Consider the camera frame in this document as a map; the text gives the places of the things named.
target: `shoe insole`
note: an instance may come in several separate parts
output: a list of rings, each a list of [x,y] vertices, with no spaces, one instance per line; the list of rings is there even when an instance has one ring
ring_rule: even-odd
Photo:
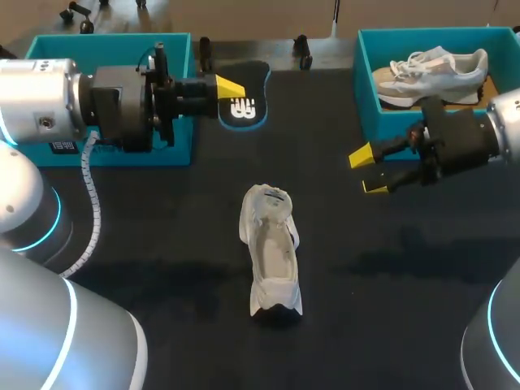
[[[293,277],[293,251],[288,232],[277,223],[264,223],[257,241],[259,266],[264,278],[291,279]]]
[[[220,68],[217,73],[245,88],[245,97],[219,101],[219,120],[227,129],[247,131],[260,128],[267,120],[266,84],[269,64],[248,61]]]

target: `new balance logo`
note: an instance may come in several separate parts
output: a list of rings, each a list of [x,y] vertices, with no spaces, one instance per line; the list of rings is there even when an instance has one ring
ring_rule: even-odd
[[[254,99],[238,97],[231,99],[231,115],[235,118],[253,119],[257,116],[257,111],[254,108]]]

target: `white sneaker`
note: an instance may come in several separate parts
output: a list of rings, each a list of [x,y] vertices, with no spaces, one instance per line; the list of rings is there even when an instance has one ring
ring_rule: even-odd
[[[292,212],[290,196],[279,188],[254,185],[245,194],[239,234],[253,261],[251,316],[278,304],[303,314],[295,253],[300,237]]]
[[[379,99],[399,107],[410,107],[429,96],[451,103],[476,104],[487,75],[488,53],[484,49],[473,54],[451,54],[440,46],[412,53],[408,61],[391,61],[390,67],[372,74]]]

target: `black mat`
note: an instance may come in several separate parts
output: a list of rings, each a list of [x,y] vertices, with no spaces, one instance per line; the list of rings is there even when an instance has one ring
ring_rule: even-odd
[[[347,71],[273,72],[257,132],[199,128],[186,169],[97,169],[103,213],[79,284],[131,310],[149,343],[146,390],[463,389],[462,333],[520,254],[520,168],[487,167],[433,188],[362,193]],[[79,170],[49,170],[90,229]],[[249,317],[238,237],[255,183],[286,189],[301,236],[295,327]]]

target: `blue box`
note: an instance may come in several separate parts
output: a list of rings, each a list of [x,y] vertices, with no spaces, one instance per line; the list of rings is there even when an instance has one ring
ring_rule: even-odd
[[[391,60],[406,60],[414,51],[442,46],[455,54],[485,49],[489,73],[499,93],[520,88],[520,43],[511,28],[403,28],[360,30],[354,55],[353,82],[357,112],[367,141],[402,136],[423,118],[420,110],[383,111],[372,72],[388,67]],[[484,114],[485,110],[474,110]],[[416,159],[405,151],[393,159]]]
[[[174,77],[196,75],[190,34],[107,34],[107,35],[49,35],[34,38],[26,59],[73,59],[81,72],[93,74],[98,67],[133,65],[157,42],[164,43],[168,71]],[[191,159],[193,119],[173,121],[175,146],[165,147],[154,132],[154,150],[150,153],[123,153],[113,146],[99,145],[91,155],[92,166],[139,167],[185,166]],[[84,142],[76,142],[83,149]],[[79,154],[54,154],[50,145],[21,145],[19,149],[39,167],[76,167]]]

